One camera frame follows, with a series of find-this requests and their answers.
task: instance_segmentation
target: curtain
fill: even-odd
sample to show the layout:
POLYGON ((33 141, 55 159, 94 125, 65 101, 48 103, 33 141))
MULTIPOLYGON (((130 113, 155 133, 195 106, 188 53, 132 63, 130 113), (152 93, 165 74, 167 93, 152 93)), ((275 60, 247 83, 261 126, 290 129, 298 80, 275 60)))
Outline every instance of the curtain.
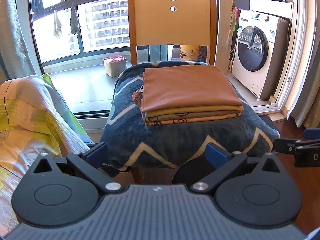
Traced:
POLYGON ((0 80, 35 75, 22 36, 15 0, 0 0, 0 80))
POLYGON ((306 128, 320 128, 320 47, 309 70, 299 99, 291 112, 296 124, 306 128))
MULTIPOLYGON (((320 0, 316 0, 318 10, 320 0)), ((290 113, 296 124, 306 128, 320 128, 320 13, 316 13, 314 47, 311 53, 308 73, 299 98, 290 113)))

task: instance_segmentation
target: small box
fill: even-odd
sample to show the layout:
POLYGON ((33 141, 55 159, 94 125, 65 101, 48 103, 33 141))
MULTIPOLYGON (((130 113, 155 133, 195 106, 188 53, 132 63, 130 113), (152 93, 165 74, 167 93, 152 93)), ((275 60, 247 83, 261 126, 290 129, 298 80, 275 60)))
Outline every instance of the small box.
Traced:
POLYGON ((103 59, 104 69, 110 77, 116 77, 127 68, 125 57, 113 56, 103 59))

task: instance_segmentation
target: wooden chair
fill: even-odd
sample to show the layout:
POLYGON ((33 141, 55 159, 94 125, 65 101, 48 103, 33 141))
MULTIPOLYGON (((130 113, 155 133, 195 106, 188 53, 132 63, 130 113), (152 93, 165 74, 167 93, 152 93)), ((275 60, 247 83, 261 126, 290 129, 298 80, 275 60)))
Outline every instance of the wooden chair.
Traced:
MULTIPOLYGON (((213 65, 217 38, 216 0, 128 0, 132 65, 138 63, 137 46, 182 44, 207 46, 213 65)), ((135 183, 139 172, 131 168, 135 183)))

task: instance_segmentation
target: circular pad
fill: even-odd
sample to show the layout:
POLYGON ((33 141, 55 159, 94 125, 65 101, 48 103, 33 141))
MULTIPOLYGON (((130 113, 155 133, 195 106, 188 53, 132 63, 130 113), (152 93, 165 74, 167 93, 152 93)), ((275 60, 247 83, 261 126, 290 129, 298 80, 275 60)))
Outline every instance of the circular pad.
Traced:
POLYGON ((11 203, 20 222, 57 227, 83 219, 96 206, 99 193, 85 179, 43 172, 20 183, 11 203))
POLYGON ((237 223, 249 227, 278 227, 299 213, 302 199, 294 183, 276 172, 257 172, 227 180, 215 200, 237 223))
POLYGON ((56 206, 68 201, 71 195, 70 188, 60 184, 51 184, 39 188, 35 193, 35 198, 42 205, 56 206))
POLYGON ((254 205, 271 205, 280 197, 276 188, 265 184, 250 185, 242 191, 242 194, 246 201, 254 205))

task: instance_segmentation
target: folded orange towel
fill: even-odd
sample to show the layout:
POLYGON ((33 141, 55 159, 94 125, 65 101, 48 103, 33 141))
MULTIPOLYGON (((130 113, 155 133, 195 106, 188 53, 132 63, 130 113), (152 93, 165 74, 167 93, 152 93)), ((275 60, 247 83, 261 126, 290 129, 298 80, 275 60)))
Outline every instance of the folded orange towel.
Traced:
POLYGON ((146 68, 141 112, 185 106, 242 106, 226 76, 213 65, 146 68))

